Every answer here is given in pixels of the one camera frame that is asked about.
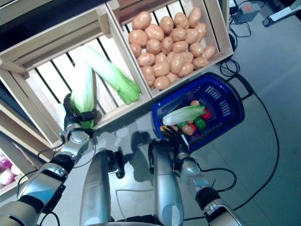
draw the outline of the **pile of potatoes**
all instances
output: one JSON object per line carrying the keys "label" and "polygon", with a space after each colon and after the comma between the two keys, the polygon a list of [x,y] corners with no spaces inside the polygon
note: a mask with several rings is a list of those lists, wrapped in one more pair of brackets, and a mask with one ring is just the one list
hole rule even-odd
{"label": "pile of potatoes", "polygon": [[151,24],[146,11],[135,17],[128,40],[150,88],[166,89],[178,78],[208,64],[215,47],[204,49],[200,45],[206,35],[206,24],[199,23],[200,18],[199,7],[188,18],[183,13],[177,13],[174,20],[164,16],[159,26]]}

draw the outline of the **basket handle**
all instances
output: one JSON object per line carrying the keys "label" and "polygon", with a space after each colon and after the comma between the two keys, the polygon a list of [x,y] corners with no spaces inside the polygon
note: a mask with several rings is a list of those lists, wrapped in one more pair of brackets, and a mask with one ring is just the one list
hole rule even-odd
{"label": "basket handle", "polygon": [[250,85],[250,83],[240,74],[234,74],[231,78],[227,79],[227,82],[229,82],[230,80],[232,80],[234,78],[237,78],[244,85],[245,89],[248,91],[248,94],[246,96],[244,96],[243,98],[241,98],[241,100],[245,100],[254,94],[254,90],[253,90],[252,86]]}

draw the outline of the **gray floor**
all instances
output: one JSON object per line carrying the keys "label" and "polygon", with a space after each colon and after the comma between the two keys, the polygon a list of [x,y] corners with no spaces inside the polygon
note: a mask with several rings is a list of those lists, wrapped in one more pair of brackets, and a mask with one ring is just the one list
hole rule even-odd
{"label": "gray floor", "polygon": [[[261,22],[269,14],[271,12],[265,7],[250,23],[252,36],[238,40],[234,59],[240,63],[241,74],[262,98],[274,120],[279,134],[280,161],[272,181],[237,213],[250,226],[298,226],[301,221],[301,22],[292,16],[265,28]],[[247,33],[244,26],[233,28],[237,34]],[[215,66],[208,71],[219,72]],[[265,182],[276,159],[275,137],[262,106],[251,97],[244,102],[244,107],[246,117],[241,124],[193,154],[204,169],[228,167],[236,172],[236,187],[222,193],[222,198],[233,208]],[[153,188],[152,176],[148,172],[147,143],[155,134],[148,107],[144,111],[122,118],[104,128],[97,137],[98,148],[116,151],[117,147],[121,147],[124,154],[133,154],[128,155],[130,160],[123,179],[110,175],[112,216],[115,219],[121,219],[123,215],[129,217],[154,212],[152,191],[118,191]],[[81,163],[87,161],[92,153],[90,147]],[[87,169],[88,166],[75,169],[69,175],[66,190],[55,208],[61,225],[79,225],[81,193]],[[215,188],[232,182],[231,176],[223,172],[208,173],[207,176],[210,182],[216,179]],[[181,183],[180,188],[185,217],[201,216],[197,204]],[[1,204],[15,198],[14,193],[4,195]],[[47,218],[44,225],[56,225],[54,218]],[[206,222],[200,219],[187,221],[184,225],[203,226]]]}

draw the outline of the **blue plastic basket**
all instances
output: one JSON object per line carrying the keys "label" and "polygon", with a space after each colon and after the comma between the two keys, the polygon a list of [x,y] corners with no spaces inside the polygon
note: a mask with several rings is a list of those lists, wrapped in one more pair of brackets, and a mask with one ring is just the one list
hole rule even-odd
{"label": "blue plastic basket", "polygon": [[[233,78],[244,84],[248,95],[243,98],[238,95],[229,83]],[[252,87],[239,74],[224,80],[214,73],[206,73],[153,105],[156,132],[165,139],[160,131],[163,117],[178,108],[189,106],[192,100],[198,100],[211,112],[212,117],[206,121],[205,129],[197,130],[192,136],[185,135],[191,153],[241,123],[245,118],[242,100],[252,94]]]}

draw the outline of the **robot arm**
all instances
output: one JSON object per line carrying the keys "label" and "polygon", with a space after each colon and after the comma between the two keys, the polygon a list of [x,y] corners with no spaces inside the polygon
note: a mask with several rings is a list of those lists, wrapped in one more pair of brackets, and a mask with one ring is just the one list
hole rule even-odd
{"label": "robot arm", "polygon": [[186,184],[190,194],[204,212],[210,226],[244,226],[239,216],[220,198],[206,177],[200,171],[196,161],[189,156],[188,147],[183,138],[172,127],[165,130],[166,137],[175,144],[175,168],[180,170],[180,178]]}
{"label": "robot arm", "polygon": [[50,213],[60,200],[65,189],[63,184],[87,149],[90,140],[90,136],[81,128],[78,116],[68,108],[69,101],[70,95],[67,95],[64,100],[64,127],[68,142],[22,186],[17,201],[0,208],[1,225],[36,225],[40,214]]}

